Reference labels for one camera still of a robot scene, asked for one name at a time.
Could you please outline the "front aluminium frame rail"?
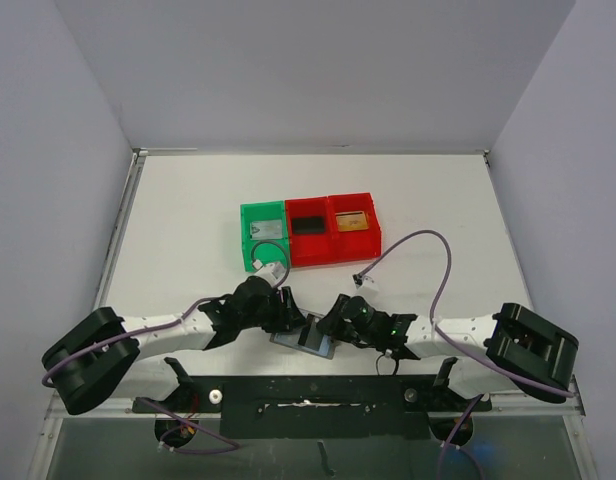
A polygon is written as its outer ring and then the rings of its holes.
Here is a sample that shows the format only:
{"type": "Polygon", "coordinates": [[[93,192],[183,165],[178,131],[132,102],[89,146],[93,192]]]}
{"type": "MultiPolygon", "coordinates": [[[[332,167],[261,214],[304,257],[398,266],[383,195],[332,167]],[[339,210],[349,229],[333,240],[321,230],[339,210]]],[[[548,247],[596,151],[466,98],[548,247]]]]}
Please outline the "front aluminium frame rail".
{"type": "Polygon", "coordinates": [[[579,398],[477,404],[432,375],[198,376],[158,408],[53,398],[32,479],[594,479],[579,398]]]}

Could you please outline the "red plastic bin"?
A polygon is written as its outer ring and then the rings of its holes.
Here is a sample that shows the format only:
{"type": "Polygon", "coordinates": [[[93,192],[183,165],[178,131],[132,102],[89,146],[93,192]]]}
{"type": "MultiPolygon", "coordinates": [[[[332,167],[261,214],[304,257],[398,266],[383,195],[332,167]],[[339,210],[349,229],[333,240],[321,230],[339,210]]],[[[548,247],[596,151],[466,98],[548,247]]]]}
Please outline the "red plastic bin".
{"type": "Polygon", "coordinates": [[[382,231],[372,195],[369,192],[332,195],[328,197],[334,220],[335,263],[355,262],[377,258],[382,253],[382,231]],[[339,232],[337,212],[364,211],[369,229],[339,232]]]}
{"type": "Polygon", "coordinates": [[[335,262],[333,226],[326,197],[298,198],[285,201],[291,261],[294,267],[328,265],[335,262]],[[291,220],[294,217],[322,216],[326,232],[320,235],[295,235],[291,220]]]}

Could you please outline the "black card in bin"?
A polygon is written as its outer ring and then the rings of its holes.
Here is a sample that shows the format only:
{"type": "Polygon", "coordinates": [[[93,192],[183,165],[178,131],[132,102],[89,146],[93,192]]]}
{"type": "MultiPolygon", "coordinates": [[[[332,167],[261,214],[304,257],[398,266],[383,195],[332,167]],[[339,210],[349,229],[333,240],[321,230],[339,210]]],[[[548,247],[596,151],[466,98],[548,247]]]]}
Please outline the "black card in bin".
{"type": "Polygon", "coordinates": [[[326,223],[322,216],[294,217],[291,227],[295,235],[320,235],[326,232],[326,223]]]}

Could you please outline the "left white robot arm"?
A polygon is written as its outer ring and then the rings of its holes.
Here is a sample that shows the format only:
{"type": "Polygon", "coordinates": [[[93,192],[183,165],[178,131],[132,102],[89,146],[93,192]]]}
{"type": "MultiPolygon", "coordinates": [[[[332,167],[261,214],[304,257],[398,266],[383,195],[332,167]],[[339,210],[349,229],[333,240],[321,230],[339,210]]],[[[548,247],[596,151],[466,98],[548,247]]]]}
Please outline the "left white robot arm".
{"type": "Polygon", "coordinates": [[[41,383],[56,390],[69,414],[80,415],[113,397],[131,367],[144,360],[217,349],[252,328],[286,334],[306,324],[291,289],[258,276],[232,293],[198,299],[181,313],[129,317],[100,307],[43,354],[41,383]]]}

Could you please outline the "middle red plastic bin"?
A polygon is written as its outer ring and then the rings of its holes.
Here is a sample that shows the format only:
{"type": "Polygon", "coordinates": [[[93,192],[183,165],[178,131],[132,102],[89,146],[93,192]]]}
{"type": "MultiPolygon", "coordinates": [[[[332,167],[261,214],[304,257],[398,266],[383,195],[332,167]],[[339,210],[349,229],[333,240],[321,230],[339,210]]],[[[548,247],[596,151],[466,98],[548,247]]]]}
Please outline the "middle red plastic bin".
{"type": "Polygon", "coordinates": [[[294,267],[328,265],[335,262],[333,226],[326,197],[298,198],[285,201],[291,261],[294,267]],[[326,232],[320,235],[295,235],[291,220],[294,217],[322,216],[326,232]]]}

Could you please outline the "right red plastic bin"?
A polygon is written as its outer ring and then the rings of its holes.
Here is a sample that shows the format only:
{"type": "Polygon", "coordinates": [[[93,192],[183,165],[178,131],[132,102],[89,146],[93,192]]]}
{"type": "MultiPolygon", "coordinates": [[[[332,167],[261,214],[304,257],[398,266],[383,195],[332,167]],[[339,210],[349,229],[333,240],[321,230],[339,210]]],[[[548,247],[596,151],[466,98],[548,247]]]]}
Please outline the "right red plastic bin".
{"type": "Polygon", "coordinates": [[[332,195],[328,197],[334,220],[335,263],[355,262],[377,258],[382,253],[382,231],[372,195],[369,192],[332,195]],[[339,232],[337,212],[364,211],[369,229],[339,232]]]}

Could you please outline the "gold credit card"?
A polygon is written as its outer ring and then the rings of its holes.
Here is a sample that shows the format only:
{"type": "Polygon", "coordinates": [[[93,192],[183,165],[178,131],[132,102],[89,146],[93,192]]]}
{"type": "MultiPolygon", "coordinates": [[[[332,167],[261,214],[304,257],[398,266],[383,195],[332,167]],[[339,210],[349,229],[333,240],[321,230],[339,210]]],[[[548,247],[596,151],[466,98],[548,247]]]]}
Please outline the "gold credit card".
{"type": "Polygon", "coordinates": [[[364,211],[337,212],[335,220],[339,232],[355,232],[369,229],[368,218],[364,211]]]}

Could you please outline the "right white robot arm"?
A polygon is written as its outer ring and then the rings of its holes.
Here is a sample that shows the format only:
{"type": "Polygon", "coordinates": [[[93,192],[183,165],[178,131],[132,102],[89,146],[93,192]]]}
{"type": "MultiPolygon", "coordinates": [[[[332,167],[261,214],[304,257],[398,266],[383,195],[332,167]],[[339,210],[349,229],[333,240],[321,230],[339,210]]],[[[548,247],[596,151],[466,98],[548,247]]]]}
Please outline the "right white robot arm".
{"type": "Polygon", "coordinates": [[[433,395],[447,409],[513,389],[553,404],[574,395],[569,385],[577,338],[516,303],[481,317],[431,319],[389,314],[361,296],[340,295],[317,328],[335,341],[376,350],[395,362],[442,358],[447,364],[433,395]]]}

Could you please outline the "grey card holder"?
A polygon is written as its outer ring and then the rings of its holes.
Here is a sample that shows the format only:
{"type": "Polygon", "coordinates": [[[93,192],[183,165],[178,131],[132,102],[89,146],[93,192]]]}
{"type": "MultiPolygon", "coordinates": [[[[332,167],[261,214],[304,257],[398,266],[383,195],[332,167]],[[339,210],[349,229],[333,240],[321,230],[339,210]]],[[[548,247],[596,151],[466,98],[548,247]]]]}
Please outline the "grey card holder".
{"type": "Polygon", "coordinates": [[[322,316],[306,310],[301,310],[301,313],[307,320],[303,327],[291,332],[274,333],[270,341],[302,353],[332,359],[335,353],[335,343],[329,336],[320,333],[317,329],[317,323],[322,316]]]}

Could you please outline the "silver VIP card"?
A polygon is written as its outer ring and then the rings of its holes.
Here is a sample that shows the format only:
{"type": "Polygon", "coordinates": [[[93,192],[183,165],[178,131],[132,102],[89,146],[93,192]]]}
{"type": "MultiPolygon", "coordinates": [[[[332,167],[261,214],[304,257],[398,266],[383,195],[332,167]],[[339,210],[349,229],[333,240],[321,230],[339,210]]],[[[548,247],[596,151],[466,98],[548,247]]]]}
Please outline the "silver VIP card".
{"type": "Polygon", "coordinates": [[[249,232],[254,241],[284,238],[283,222],[280,219],[253,221],[250,223],[249,232]]]}

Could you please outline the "aluminium table edge rail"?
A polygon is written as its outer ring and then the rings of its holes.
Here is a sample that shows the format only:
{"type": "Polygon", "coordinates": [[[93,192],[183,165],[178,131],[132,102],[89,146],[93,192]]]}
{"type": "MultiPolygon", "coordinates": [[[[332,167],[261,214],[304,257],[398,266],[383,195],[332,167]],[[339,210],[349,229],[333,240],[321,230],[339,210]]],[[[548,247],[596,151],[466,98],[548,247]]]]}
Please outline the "aluminium table edge rail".
{"type": "Polygon", "coordinates": [[[212,335],[208,318],[197,310],[197,303],[181,312],[161,315],[124,315],[107,304],[124,243],[134,200],[140,186],[148,153],[135,150],[124,186],[121,205],[113,227],[108,253],[95,298],[95,310],[80,322],[78,330],[86,335],[82,345],[89,351],[102,351],[117,342],[136,340],[144,356],[159,352],[203,347],[212,335]]]}

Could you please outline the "black credit card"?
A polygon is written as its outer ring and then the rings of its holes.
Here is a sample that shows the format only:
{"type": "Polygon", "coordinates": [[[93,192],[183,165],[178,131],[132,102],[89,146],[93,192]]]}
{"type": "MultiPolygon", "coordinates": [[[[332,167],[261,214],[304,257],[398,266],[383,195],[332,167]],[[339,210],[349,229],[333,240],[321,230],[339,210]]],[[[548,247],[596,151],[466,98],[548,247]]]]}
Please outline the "black credit card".
{"type": "Polygon", "coordinates": [[[301,330],[298,345],[310,350],[321,347],[323,335],[317,329],[318,319],[314,315],[307,317],[307,325],[301,330]]]}

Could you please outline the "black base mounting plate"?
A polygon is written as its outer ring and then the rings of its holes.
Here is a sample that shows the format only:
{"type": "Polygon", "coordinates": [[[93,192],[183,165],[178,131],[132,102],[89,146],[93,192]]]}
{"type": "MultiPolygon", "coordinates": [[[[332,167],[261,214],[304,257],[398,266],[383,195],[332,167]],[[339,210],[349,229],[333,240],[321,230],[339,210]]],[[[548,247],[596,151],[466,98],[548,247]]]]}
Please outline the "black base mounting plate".
{"type": "Polygon", "coordinates": [[[158,406],[209,415],[233,440],[427,440],[469,404],[434,374],[200,376],[172,364],[179,384],[158,406]]]}

